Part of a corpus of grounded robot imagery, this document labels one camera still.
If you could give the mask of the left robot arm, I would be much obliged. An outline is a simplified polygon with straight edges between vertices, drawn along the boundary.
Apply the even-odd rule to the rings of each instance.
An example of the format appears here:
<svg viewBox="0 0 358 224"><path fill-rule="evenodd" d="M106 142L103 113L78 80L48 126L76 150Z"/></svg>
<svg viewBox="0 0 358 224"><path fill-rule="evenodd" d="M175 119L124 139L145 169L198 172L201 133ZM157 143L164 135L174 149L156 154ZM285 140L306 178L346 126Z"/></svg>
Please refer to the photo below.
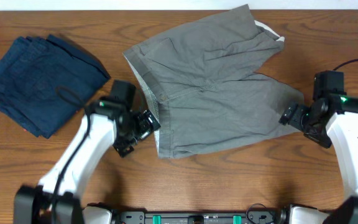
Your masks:
<svg viewBox="0 0 358 224"><path fill-rule="evenodd" d="M106 151L121 157L160 128L150 110L132 111L131 100L102 97L85 107L80 128L59 161L36 187L23 185L14 198L14 223L117 223L100 203L81 206L90 177Z"/></svg>

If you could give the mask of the grey shorts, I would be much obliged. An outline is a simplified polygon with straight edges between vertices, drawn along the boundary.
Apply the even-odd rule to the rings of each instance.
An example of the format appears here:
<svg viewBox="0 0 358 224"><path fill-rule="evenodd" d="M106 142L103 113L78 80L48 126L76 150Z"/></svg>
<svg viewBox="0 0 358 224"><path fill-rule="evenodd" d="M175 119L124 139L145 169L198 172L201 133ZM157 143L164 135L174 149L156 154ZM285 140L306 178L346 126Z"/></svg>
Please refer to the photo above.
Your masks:
<svg viewBox="0 0 358 224"><path fill-rule="evenodd" d="M160 129L161 159L246 146L295 132L279 124L302 92L259 72L285 39L248 5L166 30L124 52Z"/></svg>

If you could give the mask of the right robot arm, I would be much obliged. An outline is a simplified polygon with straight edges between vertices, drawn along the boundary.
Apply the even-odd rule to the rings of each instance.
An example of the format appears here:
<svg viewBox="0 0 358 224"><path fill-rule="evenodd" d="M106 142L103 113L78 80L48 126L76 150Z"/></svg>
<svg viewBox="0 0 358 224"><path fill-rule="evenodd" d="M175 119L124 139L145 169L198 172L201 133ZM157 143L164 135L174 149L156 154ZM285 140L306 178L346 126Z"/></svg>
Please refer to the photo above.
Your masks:
<svg viewBox="0 0 358 224"><path fill-rule="evenodd" d="M328 95L310 107L293 103L279 122L320 146L335 149L344 201L332 212L291 204L278 214L278 223L358 223L358 98Z"/></svg>

